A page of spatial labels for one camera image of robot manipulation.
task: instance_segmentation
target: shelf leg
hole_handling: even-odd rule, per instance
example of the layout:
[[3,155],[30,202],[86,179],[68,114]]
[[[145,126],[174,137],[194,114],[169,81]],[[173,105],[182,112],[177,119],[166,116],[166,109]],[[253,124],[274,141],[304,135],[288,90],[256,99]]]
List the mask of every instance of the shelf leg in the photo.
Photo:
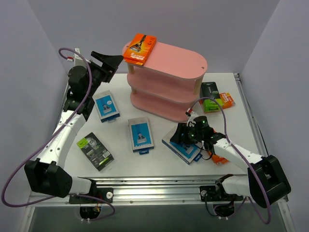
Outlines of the shelf leg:
[[134,89],[134,88],[131,87],[131,90],[132,90],[132,93],[133,93],[133,94],[137,94],[136,89]]
[[203,81],[203,77],[201,77],[201,78],[199,78],[195,81],[194,92],[193,92],[194,94],[199,93],[199,89],[201,88],[202,81]]
[[127,64],[127,68],[129,69],[129,74],[134,74],[134,66],[132,64]]

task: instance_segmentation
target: green package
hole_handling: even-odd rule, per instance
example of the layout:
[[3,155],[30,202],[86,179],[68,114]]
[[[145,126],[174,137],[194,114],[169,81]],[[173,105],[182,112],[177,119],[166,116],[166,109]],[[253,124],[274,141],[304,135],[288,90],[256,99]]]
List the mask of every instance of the green package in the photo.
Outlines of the green package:
[[[201,84],[200,97],[215,99],[221,106],[223,106],[220,93],[215,82],[203,82]],[[210,99],[202,100],[202,108],[205,113],[220,110],[219,106]]]

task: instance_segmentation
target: blue card package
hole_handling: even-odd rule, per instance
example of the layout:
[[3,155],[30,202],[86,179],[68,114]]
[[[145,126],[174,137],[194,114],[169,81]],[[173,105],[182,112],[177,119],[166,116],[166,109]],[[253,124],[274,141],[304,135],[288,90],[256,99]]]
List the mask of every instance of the blue card package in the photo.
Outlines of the blue card package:
[[142,155],[154,148],[148,117],[129,119],[129,129],[133,152],[141,151]]
[[187,164],[190,164],[192,161],[198,161],[201,158],[200,149],[198,149],[195,145],[180,145],[170,141],[171,137],[176,132],[176,129],[177,126],[167,133],[167,135],[163,137],[162,143],[164,143]]
[[111,92],[105,91],[93,96],[101,122],[112,120],[120,116]]

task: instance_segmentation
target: product package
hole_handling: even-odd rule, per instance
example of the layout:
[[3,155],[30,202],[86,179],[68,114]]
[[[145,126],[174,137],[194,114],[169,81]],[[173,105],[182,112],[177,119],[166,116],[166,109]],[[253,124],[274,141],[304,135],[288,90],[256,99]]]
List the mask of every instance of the product package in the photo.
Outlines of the product package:
[[113,120],[120,116],[117,106],[112,98],[111,92],[105,91],[93,96],[95,106],[101,122]]
[[[215,82],[203,82],[201,84],[200,97],[208,97],[215,99],[221,106],[223,106],[220,94]],[[220,110],[219,106],[210,99],[200,100],[203,111],[205,113]]]
[[114,160],[111,153],[94,135],[94,133],[88,134],[86,137],[81,139],[77,145],[90,160],[93,166],[95,166],[95,168],[99,171]]
[[220,93],[220,98],[223,104],[223,109],[230,108],[235,105],[235,102],[229,93]]
[[136,34],[123,54],[124,60],[128,63],[144,65],[155,43],[155,36],[140,33]]
[[[199,147],[202,147],[202,144],[192,144],[192,145],[180,145],[170,141],[171,137],[175,134],[177,126],[174,127],[167,135],[165,135],[162,139],[162,143],[164,143],[169,149],[171,149],[177,156],[179,156],[183,161],[187,164],[190,164],[192,161],[199,161],[202,155],[211,155],[210,152],[201,151]],[[218,166],[225,164],[228,162],[227,159],[222,158],[217,155],[213,155],[211,160],[217,164]]]
[[129,119],[129,129],[133,152],[139,151],[143,155],[154,148],[148,117]]
[[198,161],[202,155],[199,153],[200,149],[195,145],[180,145],[170,141],[171,137],[175,134],[176,129],[177,126],[167,133],[167,135],[163,137],[162,143],[164,143],[187,164],[190,164],[192,161]]

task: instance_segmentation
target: black package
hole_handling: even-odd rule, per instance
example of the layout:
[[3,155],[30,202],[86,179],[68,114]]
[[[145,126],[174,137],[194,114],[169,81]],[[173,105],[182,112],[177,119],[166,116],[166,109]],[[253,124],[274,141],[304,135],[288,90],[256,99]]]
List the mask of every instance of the black package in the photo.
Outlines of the black package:
[[111,153],[101,143],[101,141],[94,135],[88,134],[77,143],[78,147],[91,161],[96,169],[101,171],[105,166],[114,160]]

